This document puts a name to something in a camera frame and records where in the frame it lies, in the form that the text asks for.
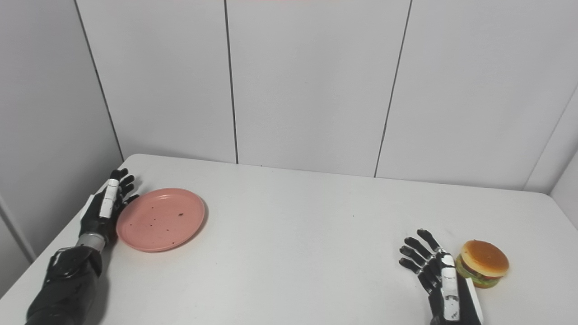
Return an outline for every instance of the tabletop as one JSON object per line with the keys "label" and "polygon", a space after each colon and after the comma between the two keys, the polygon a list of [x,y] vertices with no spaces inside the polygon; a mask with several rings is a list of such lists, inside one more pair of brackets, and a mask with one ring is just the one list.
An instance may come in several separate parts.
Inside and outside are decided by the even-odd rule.
{"label": "tabletop", "polygon": [[[398,264],[418,228],[454,256],[470,239],[506,253],[508,275],[477,289],[484,324],[578,319],[578,231],[544,194],[142,154],[123,167],[137,193],[197,193],[206,223],[167,252],[117,242],[86,325],[429,324],[425,291]],[[0,300],[1,323],[25,323],[50,256],[78,230],[76,217]]]}

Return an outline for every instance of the toy hamburger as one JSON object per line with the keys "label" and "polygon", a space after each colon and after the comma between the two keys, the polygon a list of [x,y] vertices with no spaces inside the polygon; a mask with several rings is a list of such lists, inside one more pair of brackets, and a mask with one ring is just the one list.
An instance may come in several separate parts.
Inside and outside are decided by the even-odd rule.
{"label": "toy hamburger", "polygon": [[469,241],[462,246],[455,268],[464,278],[472,278],[478,288],[491,288],[506,275],[510,263],[496,246],[483,241]]}

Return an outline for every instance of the robotic arm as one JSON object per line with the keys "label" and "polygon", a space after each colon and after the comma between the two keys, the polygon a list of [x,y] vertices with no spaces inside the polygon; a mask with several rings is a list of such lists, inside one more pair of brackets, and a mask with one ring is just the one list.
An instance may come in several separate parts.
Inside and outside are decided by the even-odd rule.
{"label": "robotic arm", "polygon": [[102,273],[101,251],[116,237],[118,215],[138,195],[134,176],[115,170],[104,190],[91,195],[81,211],[76,246],[52,256],[42,289],[28,308],[26,325],[82,325],[97,292]]}

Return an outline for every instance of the white wall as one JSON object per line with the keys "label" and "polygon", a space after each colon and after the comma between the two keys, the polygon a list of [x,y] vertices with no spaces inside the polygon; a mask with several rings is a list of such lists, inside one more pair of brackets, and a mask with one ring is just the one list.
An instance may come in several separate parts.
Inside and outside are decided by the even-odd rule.
{"label": "white wall", "polygon": [[125,157],[234,163],[222,0],[78,0]]}
{"label": "white wall", "polygon": [[560,116],[524,190],[550,193],[576,149],[578,149],[578,93],[574,90],[574,95]]}
{"label": "white wall", "polygon": [[79,0],[126,156],[372,176],[390,96],[378,177],[548,193],[578,145],[575,1],[414,0],[393,95],[408,0],[226,3]]}
{"label": "white wall", "polygon": [[523,189],[578,83],[576,12],[414,0],[378,177]]}
{"label": "white wall", "polygon": [[3,1],[0,44],[0,204],[34,257],[121,157],[73,0]]}
{"label": "white wall", "polygon": [[0,217],[0,298],[30,265]]}
{"label": "white wall", "polygon": [[578,228],[578,153],[556,183],[551,196]]}
{"label": "white wall", "polygon": [[239,163],[373,176],[409,0],[228,0]]}

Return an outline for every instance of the sesame bun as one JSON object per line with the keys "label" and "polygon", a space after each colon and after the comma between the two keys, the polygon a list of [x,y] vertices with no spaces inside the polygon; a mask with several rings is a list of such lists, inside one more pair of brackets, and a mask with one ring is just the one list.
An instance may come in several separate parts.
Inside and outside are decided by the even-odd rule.
{"label": "sesame bun", "polygon": [[510,268],[506,255],[488,242],[465,243],[462,247],[461,258],[469,268],[492,278],[501,278]]}

